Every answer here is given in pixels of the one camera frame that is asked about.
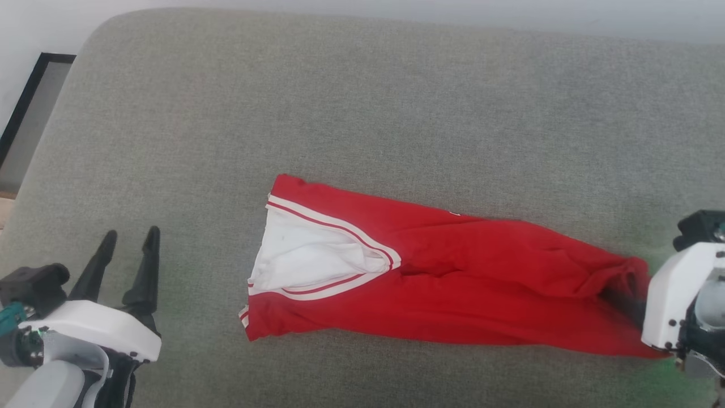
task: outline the white wall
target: white wall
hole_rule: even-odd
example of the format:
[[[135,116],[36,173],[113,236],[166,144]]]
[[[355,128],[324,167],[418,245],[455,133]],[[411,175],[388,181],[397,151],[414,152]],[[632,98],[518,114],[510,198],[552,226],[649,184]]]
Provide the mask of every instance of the white wall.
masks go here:
[[[40,51],[76,54],[114,15],[186,6],[725,44],[725,0],[0,0],[0,123],[7,122]]]

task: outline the red garment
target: red garment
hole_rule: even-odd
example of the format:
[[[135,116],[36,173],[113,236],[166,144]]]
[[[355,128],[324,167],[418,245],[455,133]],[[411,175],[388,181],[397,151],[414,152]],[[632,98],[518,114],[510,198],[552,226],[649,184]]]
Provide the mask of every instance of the red garment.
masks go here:
[[[639,258],[613,255],[523,221],[464,216],[287,175],[276,179],[267,207],[269,217],[288,221],[268,218],[249,280],[249,305],[240,313],[250,340],[337,327],[440,343],[547,344],[595,354],[662,356],[597,296],[607,286],[628,291],[628,279],[646,295],[647,264]],[[304,224],[300,232],[288,236],[286,223],[297,221]],[[315,225],[320,234],[352,241],[305,238],[304,228]],[[290,239],[302,244],[274,252]],[[266,256],[270,248],[273,254]],[[375,270],[329,279],[315,275],[314,283],[274,287],[278,266],[280,275],[293,273],[277,283],[302,279],[295,265],[315,274],[307,261],[328,265],[324,259],[337,257],[338,250],[349,250],[342,258]],[[262,277],[267,286],[259,288]]]

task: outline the red fabric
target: red fabric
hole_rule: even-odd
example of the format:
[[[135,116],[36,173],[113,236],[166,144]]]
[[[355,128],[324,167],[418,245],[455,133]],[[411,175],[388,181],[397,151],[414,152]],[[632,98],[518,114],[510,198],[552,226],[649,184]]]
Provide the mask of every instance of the red fabric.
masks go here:
[[[281,175],[272,195],[343,219],[395,249],[401,267],[338,295],[249,297],[250,340],[330,327],[466,344],[547,344],[656,358],[641,332],[597,295],[646,295],[647,264],[523,221],[486,220],[308,184]]]

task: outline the red shorts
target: red shorts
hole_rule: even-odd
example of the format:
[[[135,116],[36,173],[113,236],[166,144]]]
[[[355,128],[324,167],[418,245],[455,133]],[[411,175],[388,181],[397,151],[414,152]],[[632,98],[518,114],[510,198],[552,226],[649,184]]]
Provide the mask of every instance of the red shorts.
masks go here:
[[[247,336],[337,327],[461,344],[661,357],[598,296],[646,295],[647,264],[523,221],[280,175],[240,313]]]

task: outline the gray cushion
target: gray cushion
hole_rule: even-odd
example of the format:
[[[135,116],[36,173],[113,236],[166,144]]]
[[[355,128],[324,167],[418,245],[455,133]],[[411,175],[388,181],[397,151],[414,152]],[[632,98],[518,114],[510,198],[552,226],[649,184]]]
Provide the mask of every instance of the gray cushion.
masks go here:
[[[343,17],[171,9],[75,61],[0,236],[0,271],[73,278],[108,229],[101,299],[162,231],[163,348],[136,407],[702,407],[673,362],[338,330],[250,343],[237,312],[275,175],[533,221],[657,268],[725,203],[725,48]],[[2,370],[0,402],[27,372]]]

